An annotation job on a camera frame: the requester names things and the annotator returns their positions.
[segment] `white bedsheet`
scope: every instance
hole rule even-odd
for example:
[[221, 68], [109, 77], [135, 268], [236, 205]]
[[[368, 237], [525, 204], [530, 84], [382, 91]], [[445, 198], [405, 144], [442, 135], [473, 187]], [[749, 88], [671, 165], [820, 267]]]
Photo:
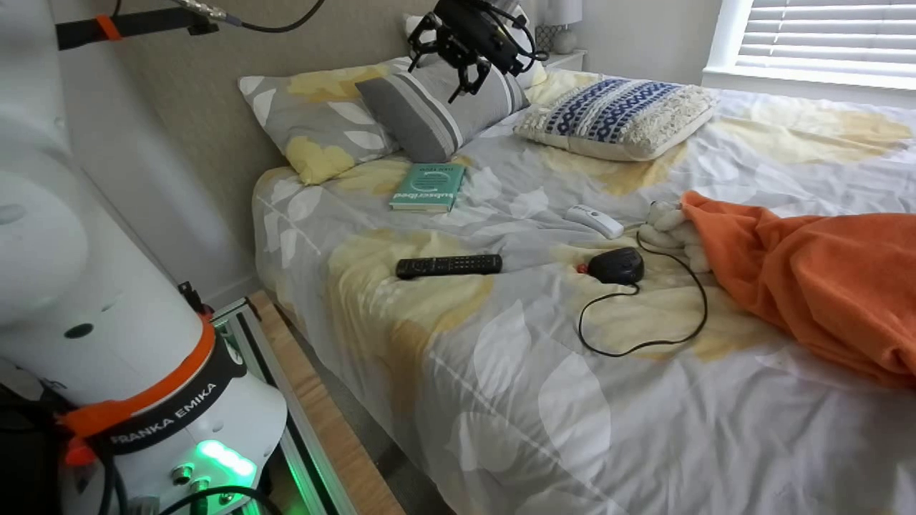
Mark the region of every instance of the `white bedsheet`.
[[[716, 121], [656, 164], [531, 147], [513, 121], [461, 160], [448, 215], [387, 210], [401, 158], [311, 188], [274, 168], [254, 188], [264, 284], [458, 513], [916, 513], [913, 391], [810, 357], [710, 278], [690, 346], [593, 354], [576, 315], [610, 285], [576, 263], [631, 233], [564, 221], [596, 205], [636, 227], [687, 188], [779, 215], [916, 212], [916, 112], [717, 94]], [[397, 258], [442, 253], [500, 253], [505, 271], [391, 278]], [[647, 254], [640, 295], [593, 308], [586, 336], [626, 348], [699, 315], [690, 278]]]

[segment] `window blinds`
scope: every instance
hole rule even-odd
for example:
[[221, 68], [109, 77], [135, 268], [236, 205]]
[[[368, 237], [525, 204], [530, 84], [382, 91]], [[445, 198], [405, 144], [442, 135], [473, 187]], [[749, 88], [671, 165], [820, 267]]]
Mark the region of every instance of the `window blinds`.
[[742, 68], [916, 81], [916, 0], [753, 0]]

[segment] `window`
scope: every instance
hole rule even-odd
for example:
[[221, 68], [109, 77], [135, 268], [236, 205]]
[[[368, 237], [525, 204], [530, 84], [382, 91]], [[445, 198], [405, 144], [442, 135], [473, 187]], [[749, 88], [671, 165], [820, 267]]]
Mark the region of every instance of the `window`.
[[720, 0], [706, 74], [916, 91], [916, 0]]

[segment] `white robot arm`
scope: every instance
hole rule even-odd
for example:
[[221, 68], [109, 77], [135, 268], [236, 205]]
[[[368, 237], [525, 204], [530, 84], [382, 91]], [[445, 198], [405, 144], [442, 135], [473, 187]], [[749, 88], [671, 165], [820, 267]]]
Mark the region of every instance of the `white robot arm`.
[[[113, 451], [130, 503], [254, 486], [286, 403], [80, 182], [46, 2], [0, 9], [0, 64], [0, 357], [87, 407], [63, 427]], [[66, 490], [66, 513], [93, 513], [98, 490]]]

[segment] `black remote control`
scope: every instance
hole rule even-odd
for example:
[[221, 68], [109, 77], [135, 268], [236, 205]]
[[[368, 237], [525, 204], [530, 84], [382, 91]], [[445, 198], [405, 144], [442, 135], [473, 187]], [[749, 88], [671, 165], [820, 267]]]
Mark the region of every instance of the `black remote control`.
[[395, 274], [401, 280], [422, 274], [495, 274], [504, 268], [500, 254], [445, 254], [445, 258], [410, 258], [397, 260]]

